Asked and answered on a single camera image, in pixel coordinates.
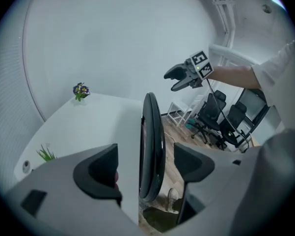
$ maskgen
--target purple flower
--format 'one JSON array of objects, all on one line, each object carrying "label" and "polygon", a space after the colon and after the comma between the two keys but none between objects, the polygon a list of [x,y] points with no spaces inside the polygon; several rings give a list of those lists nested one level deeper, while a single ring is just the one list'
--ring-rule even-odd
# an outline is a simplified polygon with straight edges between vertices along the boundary
[{"label": "purple flower", "polygon": [[83,86],[81,87],[80,91],[83,93],[88,93],[88,88],[86,86]]},{"label": "purple flower", "polygon": [[73,87],[73,93],[76,94],[78,93],[80,90],[79,90],[79,86],[75,86]]}]

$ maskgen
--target person's arm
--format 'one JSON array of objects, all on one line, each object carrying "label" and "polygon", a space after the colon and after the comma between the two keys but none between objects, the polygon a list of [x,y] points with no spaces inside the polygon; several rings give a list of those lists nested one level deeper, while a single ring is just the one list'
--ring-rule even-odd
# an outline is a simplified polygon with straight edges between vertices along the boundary
[{"label": "person's arm", "polygon": [[250,66],[214,67],[208,79],[227,83],[245,89],[260,89],[261,86]]}]

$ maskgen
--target green plant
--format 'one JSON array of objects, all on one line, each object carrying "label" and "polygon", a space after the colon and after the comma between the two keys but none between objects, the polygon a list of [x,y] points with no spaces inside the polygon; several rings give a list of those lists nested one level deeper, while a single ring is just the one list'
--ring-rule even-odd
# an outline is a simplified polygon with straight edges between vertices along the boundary
[{"label": "green plant", "polygon": [[56,157],[54,156],[54,153],[50,153],[49,152],[49,149],[47,148],[47,151],[48,153],[45,151],[44,147],[41,145],[41,150],[37,151],[36,152],[46,161],[51,161],[53,159],[56,159]]},{"label": "green plant", "polygon": [[81,98],[85,98],[90,95],[87,86],[83,86],[84,83],[80,82],[76,86],[73,87],[73,93],[75,95],[75,99],[80,101]]}]

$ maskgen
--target black office chair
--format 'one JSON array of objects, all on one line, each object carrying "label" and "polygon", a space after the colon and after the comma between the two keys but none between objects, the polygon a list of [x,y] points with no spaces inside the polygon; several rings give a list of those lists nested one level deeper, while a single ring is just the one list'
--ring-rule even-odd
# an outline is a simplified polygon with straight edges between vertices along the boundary
[{"label": "black office chair", "polygon": [[[241,102],[237,102],[235,105],[231,106],[227,118],[231,122],[231,124],[235,128],[237,128],[240,125],[240,123],[244,120],[245,113],[246,113],[246,106],[243,105]],[[235,130],[226,119],[224,119],[219,124],[219,126],[220,126],[220,132],[221,132],[222,138],[217,137],[216,145],[219,148],[221,147],[222,150],[224,150],[224,148],[227,147],[225,142],[228,142],[237,148],[238,146],[237,138],[240,135],[235,136],[234,134]],[[241,134],[246,138],[246,135],[242,130],[241,130]]]},{"label": "black office chair", "polygon": [[[214,92],[214,95],[216,97],[216,100],[219,102],[219,107],[221,110],[226,106],[226,95],[222,93],[221,91],[216,90]],[[197,114],[198,118],[195,123],[188,122],[191,126],[195,127],[198,131],[194,134],[191,135],[191,138],[194,139],[194,136],[198,133],[202,133],[204,137],[204,143],[206,144],[207,138],[206,134],[210,134],[210,132],[206,131],[205,128],[207,127],[208,129],[216,130],[219,131],[220,127],[217,123],[218,117],[221,113],[220,109],[218,108],[213,95],[210,93],[207,98],[207,102],[204,103],[202,106],[200,112]]]}]

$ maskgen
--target white table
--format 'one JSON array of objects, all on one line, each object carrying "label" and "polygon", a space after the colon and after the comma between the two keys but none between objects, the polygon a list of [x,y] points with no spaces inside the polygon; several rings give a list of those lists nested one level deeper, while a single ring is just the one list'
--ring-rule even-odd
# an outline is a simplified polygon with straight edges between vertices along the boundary
[{"label": "white table", "polygon": [[30,174],[23,173],[26,160],[31,169],[45,163],[36,152],[41,145],[45,150],[48,147],[56,157],[62,157],[117,143],[121,208],[137,224],[142,105],[141,101],[96,93],[81,102],[72,98],[30,140],[14,169],[16,178],[22,180]]}]

